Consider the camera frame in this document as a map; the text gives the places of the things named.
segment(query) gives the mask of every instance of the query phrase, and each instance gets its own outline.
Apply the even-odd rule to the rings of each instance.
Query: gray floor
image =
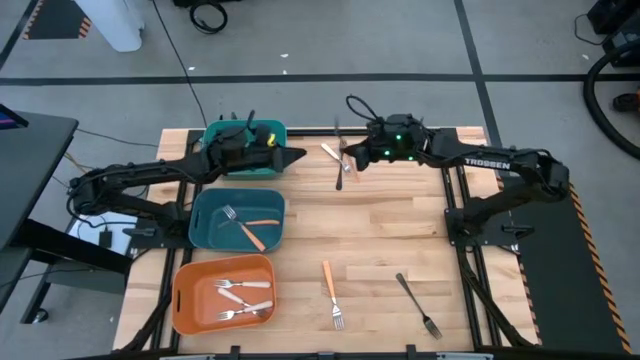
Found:
[[[573,18],[592,0],[464,0],[485,74],[581,74],[603,55],[573,37]],[[447,0],[246,0],[230,3],[224,32],[194,30],[184,10],[158,0],[167,27],[194,76],[333,73],[469,74],[455,7]],[[27,4],[0,3],[0,43]],[[180,76],[181,69],[153,7],[137,1],[146,21],[144,45],[118,54],[92,28],[84,40],[19,40],[0,78]],[[581,32],[593,36],[584,23]],[[606,69],[607,72],[620,70]],[[637,84],[599,84],[603,107]],[[289,126],[360,125],[344,96],[365,98],[380,114],[412,112],[429,125],[484,125],[472,82],[322,82],[197,84],[209,120],[235,111],[257,111]],[[546,147],[571,169],[572,181],[597,242],[602,262],[635,351],[640,351],[640,252],[635,179],[640,164],[620,152],[591,121],[579,83],[489,83],[491,103],[505,145]],[[4,86],[0,102],[24,111],[74,117],[86,130],[127,140],[158,141],[162,128],[201,127],[187,85]],[[612,115],[616,126],[640,144],[637,116]],[[79,162],[105,166],[148,161],[154,151],[77,134],[70,152]],[[63,161],[55,173],[68,181],[79,173]],[[52,181],[33,217],[64,229],[64,189]],[[31,264],[28,273],[42,265]],[[103,354],[110,347],[122,298],[54,286],[44,307],[46,324],[18,325],[37,279],[20,283],[0,315],[3,358],[58,359]]]

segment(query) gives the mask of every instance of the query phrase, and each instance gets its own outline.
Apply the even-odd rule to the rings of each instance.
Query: teal plastic bin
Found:
[[[284,197],[271,189],[208,189],[193,204],[189,240],[194,246],[216,251],[259,253],[240,224],[228,221],[222,207],[230,205],[241,222],[278,220],[280,225],[249,225],[270,252],[280,246],[284,226]]]
[[[219,120],[207,127],[207,130],[204,132],[204,137],[202,138],[203,144],[206,146],[215,137],[218,130],[222,130],[229,126],[245,126],[247,124],[247,120]],[[271,132],[276,135],[276,142],[280,146],[287,146],[287,128],[278,120],[253,120],[251,121],[251,127],[254,128],[257,125],[267,125],[271,129]],[[249,130],[245,130],[247,134],[247,138],[249,141],[253,141],[255,138],[253,134]],[[235,177],[253,177],[256,175],[276,175],[277,173],[268,168],[263,169],[255,169],[255,170],[245,170],[245,171],[236,171],[229,173],[228,176]]]

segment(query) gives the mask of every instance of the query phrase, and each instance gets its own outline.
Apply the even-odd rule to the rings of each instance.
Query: black desk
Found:
[[[131,262],[126,256],[28,218],[71,143],[78,121],[32,113],[19,115],[29,121],[28,127],[0,131],[0,286],[11,282],[0,288],[0,312],[31,259],[48,263],[49,269],[90,265],[124,275]],[[27,310],[31,315],[48,290],[46,278]]]

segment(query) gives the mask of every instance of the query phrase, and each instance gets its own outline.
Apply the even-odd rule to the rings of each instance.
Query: orange bin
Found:
[[[218,313],[241,310],[243,305],[218,293],[216,280],[269,281],[270,288],[233,286],[227,290],[255,305],[273,301],[273,307],[261,316],[236,314],[220,321]],[[188,264],[180,268],[173,280],[173,327],[182,335],[195,335],[219,330],[259,325],[267,322],[275,311],[276,289],[273,265],[263,255],[235,256]]]

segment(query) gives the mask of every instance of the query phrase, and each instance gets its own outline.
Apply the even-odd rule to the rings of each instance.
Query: wooden table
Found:
[[[481,127],[457,131],[463,142],[486,142]],[[187,133],[186,129],[164,130],[158,158],[181,158]],[[360,138],[347,140],[354,143]],[[471,350],[456,254],[444,224],[446,200],[440,170],[409,162],[372,164],[359,173],[359,183],[347,175],[343,191],[337,192],[338,169],[320,148],[322,142],[337,147],[335,137],[290,138],[290,146],[305,148],[308,154],[277,181],[219,179],[209,185],[274,188],[285,197],[282,246],[268,255],[275,267],[278,308],[263,326],[183,336],[180,353],[228,353],[232,345],[248,353],[403,352],[407,344],[415,344],[418,351]],[[498,191],[493,171],[470,167],[466,171],[472,196]],[[462,204],[454,182],[457,203]],[[158,203],[175,200],[177,189],[177,183],[154,185],[148,198]],[[491,247],[483,252],[493,298],[521,334],[537,342],[515,256]],[[114,348],[129,342],[156,306],[165,254],[166,250],[149,251],[131,269]],[[196,250],[193,261],[227,256],[233,254]],[[175,270],[181,258],[178,251]],[[333,269],[346,323],[341,332],[333,327],[322,260],[329,260]],[[395,280],[398,272],[440,328],[441,340],[428,335]],[[488,344],[484,311],[478,314]],[[170,333],[168,314],[162,346],[168,346]]]

